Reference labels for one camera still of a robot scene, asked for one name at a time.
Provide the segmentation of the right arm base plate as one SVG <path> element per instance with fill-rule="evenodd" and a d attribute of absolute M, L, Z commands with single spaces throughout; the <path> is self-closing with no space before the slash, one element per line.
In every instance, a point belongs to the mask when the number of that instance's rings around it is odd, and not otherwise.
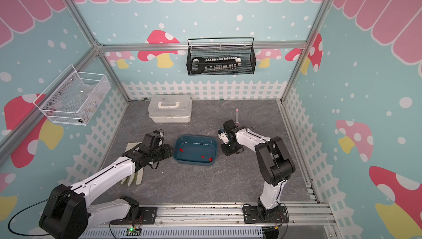
<path fill-rule="evenodd" d="M 242 206 L 246 224 L 287 224 L 289 221 L 285 205 L 277 205 L 273 209 L 265 209 L 263 205 L 252 206 L 245 203 Z"/>

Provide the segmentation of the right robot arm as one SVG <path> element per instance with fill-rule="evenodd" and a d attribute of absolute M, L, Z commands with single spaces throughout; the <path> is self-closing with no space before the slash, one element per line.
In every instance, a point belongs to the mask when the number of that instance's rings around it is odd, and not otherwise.
<path fill-rule="evenodd" d="M 259 135 L 251 128 L 236 125 L 233 120 L 223 124 L 218 136 L 223 142 L 221 149 L 226 156 L 238 154 L 245 148 L 255 152 L 261 176 L 265 181 L 258 205 L 265 212 L 278 208 L 281 205 L 282 190 L 296 171 L 283 139 Z"/>

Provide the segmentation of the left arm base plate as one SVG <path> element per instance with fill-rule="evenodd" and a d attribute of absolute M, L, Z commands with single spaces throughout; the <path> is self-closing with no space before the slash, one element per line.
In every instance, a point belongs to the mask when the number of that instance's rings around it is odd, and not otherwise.
<path fill-rule="evenodd" d="M 129 210 L 124 219 L 111 221 L 112 225 L 153 225 L 157 217 L 157 207 L 138 207 Z"/>

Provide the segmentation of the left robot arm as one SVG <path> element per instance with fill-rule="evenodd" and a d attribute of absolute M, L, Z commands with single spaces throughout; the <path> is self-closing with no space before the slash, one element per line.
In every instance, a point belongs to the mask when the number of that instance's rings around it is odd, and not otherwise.
<path fill-rule="evenodd" d="M 55 239 L 77 239 L 86 230 L 113 220 L 135 223 L 141 218 L 139 202 L 129 196 L 94 205 L 112 186 L 151 163 L 171 157 L 172 147 L 156 149 L 138 144 L 98 173 L 70 186 L 54 188 L 39 221 L 39 227 Z"/>

